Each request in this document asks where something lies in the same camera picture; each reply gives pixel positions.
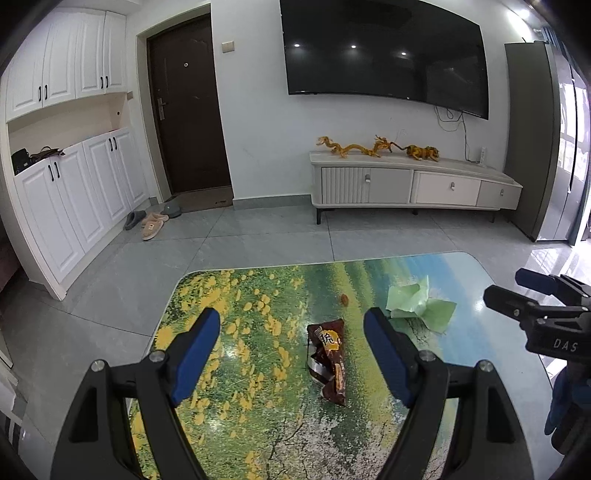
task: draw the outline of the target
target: drawer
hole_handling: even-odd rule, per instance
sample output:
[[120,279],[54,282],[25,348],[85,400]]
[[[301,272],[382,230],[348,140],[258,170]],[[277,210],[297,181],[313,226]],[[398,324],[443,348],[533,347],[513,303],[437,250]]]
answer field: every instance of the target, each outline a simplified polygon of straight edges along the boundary
[[480,180],[441,173],[418,173],[415,203],[476,205]]
[[519,203],[520,195],[521,187],[503,185],[493,181],[483,181],[480,184],[476,206],[515,210]]
[[322,203],[367,203],[371,182],[370,170],[362,167],[323,167]]
[[369,202],[408,203],[413,185],[413,171],[401,168],[372,168],[369,185]]

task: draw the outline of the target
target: front door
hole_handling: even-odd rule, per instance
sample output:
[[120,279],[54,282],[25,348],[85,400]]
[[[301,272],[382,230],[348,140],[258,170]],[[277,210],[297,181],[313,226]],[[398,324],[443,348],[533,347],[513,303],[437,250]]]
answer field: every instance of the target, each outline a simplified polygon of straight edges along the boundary
[[210,15],[148,39],[152,107],[174,194],[230,186]]

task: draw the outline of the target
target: gray slipper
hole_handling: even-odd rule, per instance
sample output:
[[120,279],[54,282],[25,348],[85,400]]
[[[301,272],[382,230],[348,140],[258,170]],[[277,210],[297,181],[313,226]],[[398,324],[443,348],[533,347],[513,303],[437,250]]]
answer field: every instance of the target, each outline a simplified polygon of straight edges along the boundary
[[162,215],[168,215],[169,218],[175,218],[180,216],[182,211],[180,205],[174,200],[171,200],[164,206],[164,210],[160,213]]
[[138,223],[140,223],[140,221],[142,221],[142,218],[144,218],[145,216],[146,216],[145,210],[139,210],[138,212],[131,212],[127,216],[127,220],[125,221],[124,228],[126,230],[131,230],[134,226],[136,226]]

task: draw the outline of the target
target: black tv screen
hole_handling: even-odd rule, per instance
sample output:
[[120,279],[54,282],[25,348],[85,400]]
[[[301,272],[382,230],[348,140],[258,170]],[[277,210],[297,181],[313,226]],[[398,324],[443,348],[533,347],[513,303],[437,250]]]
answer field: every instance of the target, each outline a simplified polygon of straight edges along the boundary
[[432,103],[488,119],[480,26],[418,0],[280,0],[290,94]]

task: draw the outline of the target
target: white tv cabinet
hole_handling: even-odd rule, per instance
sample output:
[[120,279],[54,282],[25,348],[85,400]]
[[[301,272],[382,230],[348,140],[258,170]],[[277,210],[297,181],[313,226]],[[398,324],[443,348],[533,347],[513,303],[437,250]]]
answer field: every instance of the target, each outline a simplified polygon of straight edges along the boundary
[[318,224],[323,210],[343,207],[515,210],[521,195],[521,185],[504,173],[462,160],[314,151],[310,161]]

